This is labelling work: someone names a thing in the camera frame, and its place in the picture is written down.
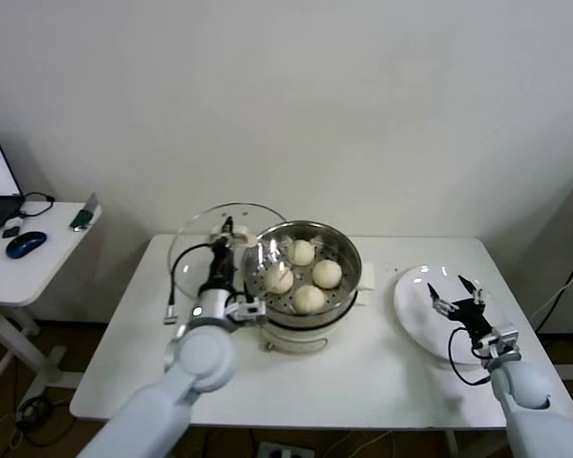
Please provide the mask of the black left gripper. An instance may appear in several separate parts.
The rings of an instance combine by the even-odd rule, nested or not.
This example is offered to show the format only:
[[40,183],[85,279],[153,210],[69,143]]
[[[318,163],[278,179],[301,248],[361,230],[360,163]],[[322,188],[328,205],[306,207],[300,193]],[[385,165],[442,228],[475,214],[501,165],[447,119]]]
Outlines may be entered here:
[[[227,217],[222,226],[222,233],[232,235],[234,222],[231,216]],[[213,259],[209,268],[207,284],[211,287],[232,287],[235,277],[234,266],[234,239],[219,237],[212,249]]]

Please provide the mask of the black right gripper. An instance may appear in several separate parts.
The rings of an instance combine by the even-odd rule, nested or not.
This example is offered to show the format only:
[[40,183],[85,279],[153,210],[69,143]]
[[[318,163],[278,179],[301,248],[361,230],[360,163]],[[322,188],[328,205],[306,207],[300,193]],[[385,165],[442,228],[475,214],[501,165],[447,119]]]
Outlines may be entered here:
[[439,314],[448,314],[450,321],[461,323],[469,334],[472,342],[478,342],[492,333],[492,325],[485,319],[485,301],[482,297],[482,289],[473,282],[457,276],[470,297],[457,302],[447,302],[440,298],[430,283],[427,283],[432,299],[432,307]]

